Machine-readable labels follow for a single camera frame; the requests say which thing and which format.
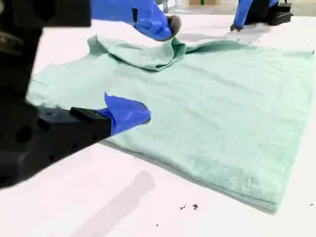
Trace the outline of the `black-rooted gripper finger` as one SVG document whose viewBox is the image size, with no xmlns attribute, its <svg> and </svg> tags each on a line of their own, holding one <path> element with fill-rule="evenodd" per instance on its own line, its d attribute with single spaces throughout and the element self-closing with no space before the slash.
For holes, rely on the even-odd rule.
<svg viewBox="0 0 316 237">
<path fill-rule="evenodd" d="M 37 158 L 56 162 L 151 119 L 149 109 L 142 102 L 106 94 L 105 103 L 105 108 L 98 110 L 41 108 Z"/>
</svg>

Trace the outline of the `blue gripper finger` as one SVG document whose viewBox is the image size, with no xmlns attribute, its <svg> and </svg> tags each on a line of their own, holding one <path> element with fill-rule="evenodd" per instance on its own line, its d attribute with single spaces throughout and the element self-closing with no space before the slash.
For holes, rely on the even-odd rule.
<svg viewBox="0 0 316 237">
<path fill-rule="evenodd" d="M 237 30 L 238 32 L 243 29 L 244 23 L 246 21 L 249 9 L 252 5 L 252 0 L 239 0 L 237 11 L 235 14 L 234 21 L 230 26 L 230 31 Z"/>
<path fill-rule="evenodd" d="M 92 0 L 90 3 L 92 19 L 124 22 L 155 41 L 170 40 L 181 28 L 181 19 L 165 15 L 153 0 Z"/>
</svg>

